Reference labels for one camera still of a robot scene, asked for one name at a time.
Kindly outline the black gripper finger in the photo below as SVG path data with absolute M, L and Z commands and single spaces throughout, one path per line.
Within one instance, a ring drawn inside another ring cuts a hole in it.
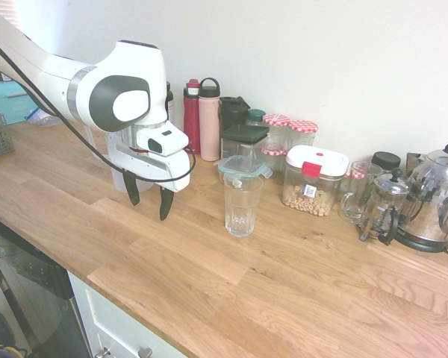
M 160 187 L 161 205 L 160 205 L 160 220 L 163 221 L 169 215 L 172 203 L 174 200 L 174 192 L 163 186 Z
M 125 169 L 122 170 L 122 177 L 125 184 L 126 191 L 128 193 L 128 197 L 131 203 L 136 206 L 140 203 L 140 192 L 137 187 L 137 176 L 136 174 L 127 171 Z

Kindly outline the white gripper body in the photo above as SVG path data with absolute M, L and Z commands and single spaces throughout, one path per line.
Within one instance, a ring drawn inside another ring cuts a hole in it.
M 183 190 L 190 183 L 190 159 L 183 149 L 164 157 L 153 152 L 140 156 L 125 145 L 120 132 L 116 132 L 108 134 L 108 154 L 118 167 L 173 192 Z

